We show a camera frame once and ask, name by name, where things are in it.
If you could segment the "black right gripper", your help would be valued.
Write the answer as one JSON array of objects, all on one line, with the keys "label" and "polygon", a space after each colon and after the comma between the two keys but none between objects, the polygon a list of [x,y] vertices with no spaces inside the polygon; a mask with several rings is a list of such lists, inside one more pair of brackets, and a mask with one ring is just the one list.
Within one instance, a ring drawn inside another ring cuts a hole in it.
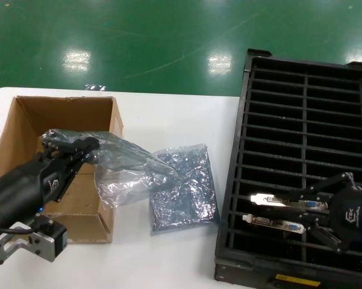
[{"label": "black right gripper", "polygon": [[348,250],[343,240],[362,240],[362,190],[355,187],[354,176],[342,172],[299,191],[303,210],[300,222],[314,238],[337,253]]}]

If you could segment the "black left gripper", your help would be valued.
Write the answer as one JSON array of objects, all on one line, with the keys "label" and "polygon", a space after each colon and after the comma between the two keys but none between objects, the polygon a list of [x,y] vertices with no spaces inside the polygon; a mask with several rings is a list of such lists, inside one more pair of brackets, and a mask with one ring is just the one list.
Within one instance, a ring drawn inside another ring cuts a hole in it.
[{"label": "black left gripper", "polygon": [[99,141],[93,137],[73,143],[43,140],[42,144],[63,154],[35,154],[31,161],[0,177],[0,231],[30,221],[51,201],[60,202],[88,154],[99,149]]}]

